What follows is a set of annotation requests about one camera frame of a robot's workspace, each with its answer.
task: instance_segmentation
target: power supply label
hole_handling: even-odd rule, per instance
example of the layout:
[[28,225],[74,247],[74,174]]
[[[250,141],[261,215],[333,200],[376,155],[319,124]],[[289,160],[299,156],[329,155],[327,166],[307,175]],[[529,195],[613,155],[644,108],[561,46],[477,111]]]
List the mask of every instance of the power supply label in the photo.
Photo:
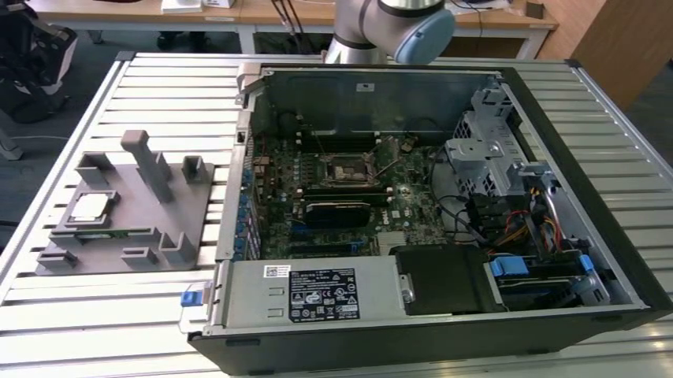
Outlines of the power supply label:
[[356,269],[290,272],[290,320],[346,321],[360,319]]

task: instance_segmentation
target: white box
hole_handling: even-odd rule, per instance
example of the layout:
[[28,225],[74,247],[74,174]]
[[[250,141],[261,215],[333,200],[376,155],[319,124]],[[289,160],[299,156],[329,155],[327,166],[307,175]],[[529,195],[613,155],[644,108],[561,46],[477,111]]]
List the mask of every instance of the white box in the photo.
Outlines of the white box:
[[193,13],[201,12],[201,0],[162,0],[162,13]]
[[235,0],[203,0],[205,6],[217,6],[221,8],[231,8]]

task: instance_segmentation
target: open computer tower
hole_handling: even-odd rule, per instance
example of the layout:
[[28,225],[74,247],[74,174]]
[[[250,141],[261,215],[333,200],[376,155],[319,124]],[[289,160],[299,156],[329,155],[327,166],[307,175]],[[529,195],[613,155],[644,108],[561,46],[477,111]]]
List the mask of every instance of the open computer tower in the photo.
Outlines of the open computer tower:
[[671,300],[516,69],[247,64],[209,324],[235,375],[558,351]]

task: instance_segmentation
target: metal table surface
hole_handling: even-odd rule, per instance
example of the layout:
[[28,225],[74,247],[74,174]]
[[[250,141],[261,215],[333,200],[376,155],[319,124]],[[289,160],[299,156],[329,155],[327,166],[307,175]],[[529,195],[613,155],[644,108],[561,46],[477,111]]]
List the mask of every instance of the metal table surface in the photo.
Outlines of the metal table surface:
[[[226,376],[181,333],[181,328],[201,327],[206,315],[202,308],[190,309],[179,327],[179,296],[191,284],[213,276],[242,61],[311,62],[317,58],[138,54],[133,61],[115,62],[2,256],[2,377]],[[584,71],[560,61],[446,59],[436,64],[518,69],[631,240],[672,292],[673,172]],[[106,151],[112,162],[131,162],[119,142],[122,133],[138,128],[149,131],[150,147],[166,151],[167,161],[201,154],[217,164],[199,270],[35,276],[50,227],[62,217],[79,182],[74,166],[82,153]],[[671,376],[672,320],[668,317],[631,331],[596,336],[556,354],[286,376]]]

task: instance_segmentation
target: floor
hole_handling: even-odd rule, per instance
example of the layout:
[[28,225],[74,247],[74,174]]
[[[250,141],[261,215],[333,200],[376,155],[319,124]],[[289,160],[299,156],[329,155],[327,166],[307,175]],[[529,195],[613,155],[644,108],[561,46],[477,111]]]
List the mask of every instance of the floor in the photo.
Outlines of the floor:
[[[210,33],[211,50],[219,53],[239,53],[238,38],[231,33]],[[87,109],[88,102],[120,50],[153,52],[158,51],[155,32],[107,31],[103,36],[106,43],[94,45],[86,33],[80,33],[80,40],[71,72],[64,79],[63,91],[71,100],[66,109],[50,120],[36,124],[15,124],[0,113],[0,125],[14,136],[54,135],[68,137],[76,123]],[[175,52],[189,52],[186,36],[181,36],[178,43],[183,46]],[[285,40],[269,38],[263,44],[269,50],[291,50]],[[0,82],[0,98],[12,88]],[[627,115],[645,134],[648,140],[661,155],[673,162],[673,67],[667,66],[655,79],[645,93],[632,106]],[[18,140],[24,156],[20,161],[8,162],[0,158],[0,221],[20,221],[32,197],[43,183],[58,154],[66,141],[59,139],[20,139]],[[0,226],[0,250],[10,240],[12,229]]]

